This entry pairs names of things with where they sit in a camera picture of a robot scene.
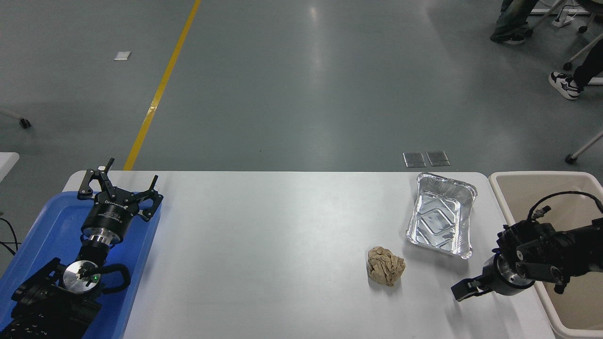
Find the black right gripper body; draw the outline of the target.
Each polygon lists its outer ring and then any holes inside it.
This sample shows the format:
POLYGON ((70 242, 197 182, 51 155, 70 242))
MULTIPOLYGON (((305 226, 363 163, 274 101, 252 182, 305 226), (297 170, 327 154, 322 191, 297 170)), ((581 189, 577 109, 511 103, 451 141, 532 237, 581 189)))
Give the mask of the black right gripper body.
POLYGON ((494 254, 483 265, 481 273, 481 291, 483 293, 495 292, 505 295, 508 285, 506 279, 500 274, 498 260, 500 255, 494 254))

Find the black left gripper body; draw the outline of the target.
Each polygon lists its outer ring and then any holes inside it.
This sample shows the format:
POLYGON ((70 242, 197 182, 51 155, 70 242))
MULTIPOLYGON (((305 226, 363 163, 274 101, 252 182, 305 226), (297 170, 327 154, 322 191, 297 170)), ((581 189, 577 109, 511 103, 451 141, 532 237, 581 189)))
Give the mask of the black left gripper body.
POLYGON ((97 193, 81 227, 84 236, 90 238, 105 230, 113 234, 111 241, 124 240, 134 215, 140 211, 140 200, 135 200, 134 195, 126 191, 118 191, 115 195, 116 199, 111 200, 110 193, 97 193))

